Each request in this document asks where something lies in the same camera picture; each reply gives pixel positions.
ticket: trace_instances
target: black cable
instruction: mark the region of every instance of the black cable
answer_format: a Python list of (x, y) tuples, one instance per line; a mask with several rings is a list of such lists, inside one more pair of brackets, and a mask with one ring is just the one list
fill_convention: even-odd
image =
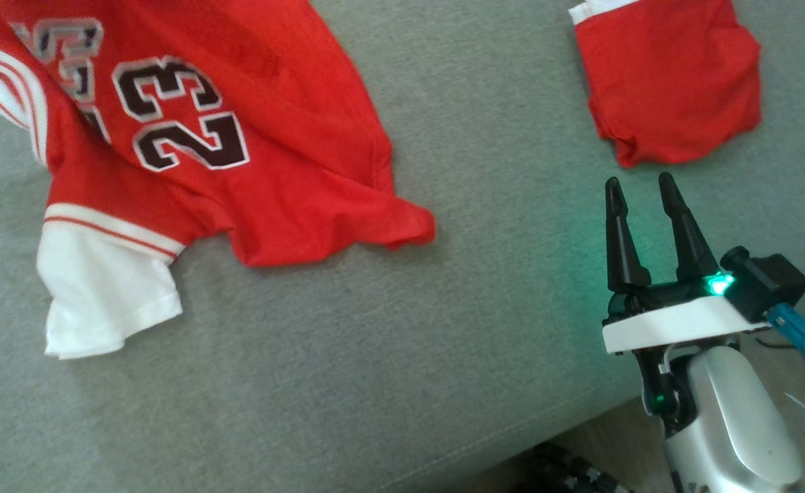
[[(753, 333), (761, 333), (762, 331), (765, 331), (765, 330), (771, 330), (771, 327), (763, 327), (763, 329), (758, 329), (756, 331), (753, 331)], [(761, 344), (761, 346), (767, 347), (767, 349), (794, 349), (795, 348), (793, 344), (773, 344), (771, 342), (765, 342), (765, 341), (763, 341), (763, 340), (761, 340), (761, 339), (759, 339), (757, 337), (756, 337), (756, 342)]]

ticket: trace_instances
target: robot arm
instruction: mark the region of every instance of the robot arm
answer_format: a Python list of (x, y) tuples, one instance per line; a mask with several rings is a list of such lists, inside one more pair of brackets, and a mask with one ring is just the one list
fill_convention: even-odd
[[(637, 257), (628, 207), (616, 178), (606, 182), (608, 353), (631, 352), (643, 378), (643, 406), (665, 430), (665, 455), (678, 493), (794, 491), (801, 459), (776, 406), (739, 352), (743, 331), (766, 317), (794, 324), (805, 277), (781, 255), (750, 259), (743, 247), (722, 272), (668, 173), (659, 177), (674, 228), (677, 281), (652, 284)], [(805, 347), (805, 331), (796, 344)]]

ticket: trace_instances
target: cable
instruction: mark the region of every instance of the cable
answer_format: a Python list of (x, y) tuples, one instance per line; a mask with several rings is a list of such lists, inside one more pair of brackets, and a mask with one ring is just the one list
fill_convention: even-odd
[[(757, 329), (753, 331), (753, 333), (761, 333), (762, 329)], [(794, 349), (795, 347), (792, 344), (773, 344), (771, 342), (765, 342), (760, 338), (756, 337), (756, 342), (761, 344), (761, 346), (767, 347), (767, 349)]]

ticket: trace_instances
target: white sleeve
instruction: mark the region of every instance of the white sleeve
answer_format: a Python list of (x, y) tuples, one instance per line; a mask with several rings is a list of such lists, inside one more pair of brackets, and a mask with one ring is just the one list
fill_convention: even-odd
[(131, 334), (180, 315), (170, 262), (89, 227), (46, 222), (37, 255), (53, 297), (46, 354), (73, 359), (109, 353)]

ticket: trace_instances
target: wooden floor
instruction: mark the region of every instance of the wooden floor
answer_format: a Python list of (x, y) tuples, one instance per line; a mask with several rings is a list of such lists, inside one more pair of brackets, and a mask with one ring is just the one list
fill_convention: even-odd
[[(782, 342), (778, 334), (769, 333), (763, 339)], [(805, 363), (794, 350), (764, 349), (751, 340), (744, 341), (743, 352), (762, 378), (797, 441), (804, 463), (801, 485), (805, 490), (805, 409), (785, 396), (788, 392), (805, 403)], [(643, 415), (639, 400), (612, 409), (555, 437), (552, 442), (587, 459), (637, 493), (674, 491), (661, 452), (660, 424)], [(509, 493), (522, 478), (522, 459), (510, 459), (456, 489), (455, 493)]]

